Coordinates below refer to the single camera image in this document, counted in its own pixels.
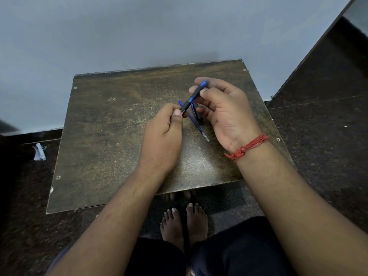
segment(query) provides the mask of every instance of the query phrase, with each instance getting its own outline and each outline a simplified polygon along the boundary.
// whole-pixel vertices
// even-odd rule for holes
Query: person's left arm
[[[123,275],[148,208],[182,152],[180,106],[164,105],[145,129],[138,167],[48,275]]]

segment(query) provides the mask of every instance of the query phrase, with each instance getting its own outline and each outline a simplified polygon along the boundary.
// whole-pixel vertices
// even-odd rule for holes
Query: person's left foot
[[[168,209],[164,213],[162,223],[160,224],[162,238],[175,246],[184,253],[184,238],[182,231],[182,222],[179,211],[176,208]]]

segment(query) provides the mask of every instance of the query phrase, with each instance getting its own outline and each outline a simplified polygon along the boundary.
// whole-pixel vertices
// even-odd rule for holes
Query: wall
[[[344,17],[368,36],[368,0],[355,0]]]
[[[237,58],[269,100],[349,1],[3,0],[0,120],[61,128],[74,74]]]

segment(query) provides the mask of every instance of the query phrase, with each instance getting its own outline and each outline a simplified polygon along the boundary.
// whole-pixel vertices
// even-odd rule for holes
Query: red thread bracelet
[[[251,150],[252,148],[255,148],[262,143],[266,142],[268,140],[268,136],[265,134],[261,134],[260,136],[253,139],[250,143],[248,143],[246,146],[239,148],[236,152],[232,153],[231,156],[225,153],[225,156],[232,159],[234,162],[243,157],[246,151]]]

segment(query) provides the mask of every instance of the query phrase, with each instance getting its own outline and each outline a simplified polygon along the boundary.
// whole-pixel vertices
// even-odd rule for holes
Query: wooden table
[[[137,165],[146,122],[165,103],[187,100],[198,76],[242,89],[262,131],[291,161],[242,60],[76,75],[46,212],[106,204]],[[202,128],[209,143],[184,119],[182,156],[159,194],[242,179],[211,125],[205,121]]]

